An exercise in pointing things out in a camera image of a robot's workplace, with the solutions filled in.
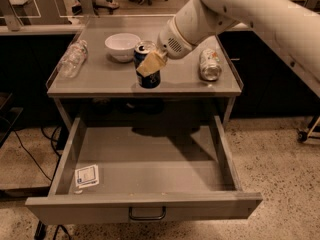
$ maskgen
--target bowl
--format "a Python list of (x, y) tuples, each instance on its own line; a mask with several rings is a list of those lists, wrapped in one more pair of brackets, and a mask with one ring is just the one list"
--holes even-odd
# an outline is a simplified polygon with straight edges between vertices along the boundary
[(105, 40), (107, 52), (119, 62), (129, 62), (133, 59), (134, 47), (141, 41), (140, 37), (130, 33), (119, 33)]

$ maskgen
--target drawer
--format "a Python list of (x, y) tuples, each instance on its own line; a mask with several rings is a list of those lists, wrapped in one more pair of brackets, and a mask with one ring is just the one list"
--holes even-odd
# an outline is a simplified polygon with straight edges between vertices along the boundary
[[(262, 201), (241, 188), (212, 100), (89, 111), (74, 121), (48, 196), (26, 201), (44, 224), (246, 219)], [(93, 164), (100, 182), (79, 194), (74, 171)]]

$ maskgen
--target silver can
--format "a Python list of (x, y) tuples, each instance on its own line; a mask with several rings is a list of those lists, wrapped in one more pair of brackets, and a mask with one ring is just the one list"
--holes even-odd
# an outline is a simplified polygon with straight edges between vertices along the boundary
[(200, 54), (200, 76), (206, 81), (216, 81), (219, 79), (222, 68), (216, 51), (205, 49)]
[[(136, 44), (133, 55), (133, 62), (135, 68), (137, 69), (140, 63), (146, 58), (149, 52), (157, 49), (157, 46), (152, 41), (140, 41)], [(160, 84), (160, 70), (147, 76), (143, 77), (137, 70), (137, 77), (139, 85), (143, 88), (155, 88)]]

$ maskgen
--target plastic bottle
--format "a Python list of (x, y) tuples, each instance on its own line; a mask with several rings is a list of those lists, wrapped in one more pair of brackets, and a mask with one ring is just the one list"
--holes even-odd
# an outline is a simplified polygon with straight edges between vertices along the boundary
[(212, 49), (205, 49), (200, 54), (200, 75), (203, 80), (216, 81), (222, 69), (217, 53)]
[(59, 74), (64, 78), (75, 77), (82, 63), (87, 59), (88, 49), (85, 40), (79, 40), (70, 45), (60, 60)]

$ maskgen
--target speckled floor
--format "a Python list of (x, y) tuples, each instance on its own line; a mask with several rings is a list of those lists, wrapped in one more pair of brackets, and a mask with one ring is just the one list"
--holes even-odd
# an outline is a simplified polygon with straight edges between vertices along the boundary
[[(117, 0), (115, 14), (172, 13), (187, 0), (138, 6)], [(226, 135), (244, 191), (261, 192), (263, 202), (248, 220), (103, 225), (65, 225), (72, 239), (320, 239), (320, 140), (297, 142), (297, 128), (310, 117), (232, 119)], [(46, 128), (50, 135), (54, 128)], [(52, 177), (57, 156), (39, 128), (17, 132), (41, 168)], [(48, 180), (11, 133), (0, 149), (0, 189), (45, 187)], [(37, 218), (25, 199), (0, 197), (0, 239), (33, 239)], [(48, 226), (45, 239), (53, 239)], [(60, 230), (57, 239), (68, 239)]]

